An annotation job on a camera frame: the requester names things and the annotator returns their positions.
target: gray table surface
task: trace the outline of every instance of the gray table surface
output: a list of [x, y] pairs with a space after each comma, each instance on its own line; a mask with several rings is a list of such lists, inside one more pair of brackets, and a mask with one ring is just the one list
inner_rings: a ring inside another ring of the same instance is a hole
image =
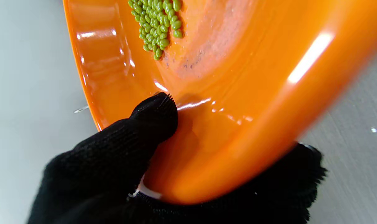
[[303, 142], [329, 170], [310, 224], [377, 224], [377, 57]]

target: orange plate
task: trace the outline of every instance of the orange plate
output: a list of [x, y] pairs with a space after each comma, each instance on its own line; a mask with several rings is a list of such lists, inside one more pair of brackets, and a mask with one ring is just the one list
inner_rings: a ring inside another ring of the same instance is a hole
[[127, 0], [64, 0], [94, 122], [173, 95], [177, 133], [144, 184], [193, 204], [233, 190], [284, 155], [377, 50], [377, 0], [182, 0], [184, 38], [143, 50]]

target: hand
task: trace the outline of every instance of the hand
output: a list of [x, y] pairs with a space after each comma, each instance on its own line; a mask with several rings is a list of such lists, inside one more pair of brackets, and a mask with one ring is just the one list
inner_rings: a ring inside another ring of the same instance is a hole
[[259, 177], [217, 200], [177, 206], [134, 193], [157, 145], [177, 129], [173, 99], [159, 93], [46, 166], [29, 224], [306, 223], [325, 176], [321, 153], [297, 144]]

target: green bean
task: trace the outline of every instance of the green bean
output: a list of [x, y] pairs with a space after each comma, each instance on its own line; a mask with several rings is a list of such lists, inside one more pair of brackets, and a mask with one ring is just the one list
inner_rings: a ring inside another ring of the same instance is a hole
[[162, 8], [162, 2], [158, 2], [158, 3], [157, 3], [157, 11], [158, 11], [158, 12], [163, 11], [163, 8]]
[[168, 12], [169, 10], [173, 10], [173, 5], [171, 3], [166, 4], [165, 12]]
[[157, 14], [157, 20], [158, 20], [158, 21], [161, 21], [162, 16], [163, 16], [163, 13], [162, 13], [162, 12], [158, 13], [158, 14]]
[[170, 41], [168, 39], [162, 39], [162, 40], [159, 41], [159, 44], [161, 46], [166, 47], [166, 46], [168, 46], [170, 44]]
[[159, 47], [157, 45], [153, 45], [153, 52], [157, 52], [157, 49], [159, 49]]
[[165, 39], [165, 38], [167, 38], [168, 37], [168, 35], [166, 34], [166, 33], [162, 33], [160, 36], [159, 36], [159, 38], [161, 38], [161, 39]]
[[177, 21], [179, 18], [177, 16], [172, 16], [172, 18], [170, 18], [170, 23], [173, 23], [174, 21]]
[[174, 16], [175, 12], [174, 12], [174, 10], [172, 9], [172, 10], [169, 10], [167, 14], [168, 14], [168, 19], [171, 20], [172, 17]]
[[152, 13], [153, 13], [153, 18], [156, 19], [156, 18], [157, 18], [157, 14], [158, 14], [158, 12], [157, 12], [156, 10], [153, 10]]
[[160, 30], [161, 30], [163, 33], [166, 33], [166, 32], [168, 31], [168, 29], [167, 29], [164, 25], [160, 26]]
[[132, 0], [129, 0], [129, 1], [127, 2], [127, 4], [128, 4], [131, 8], [133, 8], [133, 1], [132, 1]]
[[151, 18], [149, 15], [145, 15], [144, 19], [147, 21], [147, 23], [151, 22]]
[[162, 31], [161, 31], [161, 26], [158, 26], [158, 27], [157, 27], [157, 34], [158, 34], [158, 35], [161, 35], [161, 33], [162, 33]]
[[137, 12], [137, 13], [140, 13], [141, 12], [141, 7], [139, 6], [139, 5], [137, 5], [136, 3], [135, 4], [133, 4], [133, 8], [134, 8], [134, 10]]
[[154, 27], [158, 27], [160, 24], [159, 24], [159, 21], [158, 20], [154, 20]]
[[170, 27], [170, 21], [168, 20], [168, 16], [164, 15], [164, 26], [169, 28]]
[[149, 38], [147, 38], [148, 42], [153, 42], [153, 39], [154, 39], [153, 36], [150, 36]]
[[183, 34], [180, 30], [175, 30], [173, 32], [173, 36], [176, 37], [176, 38], [183, 38]]
[[162, 56], [162, 54], [163, 54], [163, 50], [161, 50], [161, 49], [157, 49], [157, 51], [155, 52], [155, 55], [157, 56], [157, 57], [161, 57]]
[[144, 24], [143, 24], [143, 27], [144, 27], [144, 28], [147, 28], [147, 27], [149, 27], [149, 28], [151, 29], [151, 25], [150, 25], [150, 24], [148, 24], [148, 23], [144, 23]]
[[152, 44], [152, 45], [155, 45], [155, 44], [157, 44], [157, 39], [156, 39], [156, 38], [154, 38], [154, 39], [153, 39], [153, 41], [151, 41], [151, 44]]
[[180, 0], [173, 0], [173, 10], [178, 12], [182, 8]]
[[178, 30], [182, 26], [182, 22], [180, 20], [175, 21], [171, 24], [173, 30]]
[[146, 20], [143, 16], [140, 17], [140, 22], [143, 23], [143, 24], [146, 23]]

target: black glove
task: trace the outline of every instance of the black glove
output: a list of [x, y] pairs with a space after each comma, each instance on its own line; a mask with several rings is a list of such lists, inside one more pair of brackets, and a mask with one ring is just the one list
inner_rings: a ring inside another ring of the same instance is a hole
[[157, 145], [177, 129], [173, 99], [159, 93], [46, 166], [28, 224], [306, 223], [322, 155], [297, 144], [270, 169], [217, 200], [177, 206], [134, 193]]

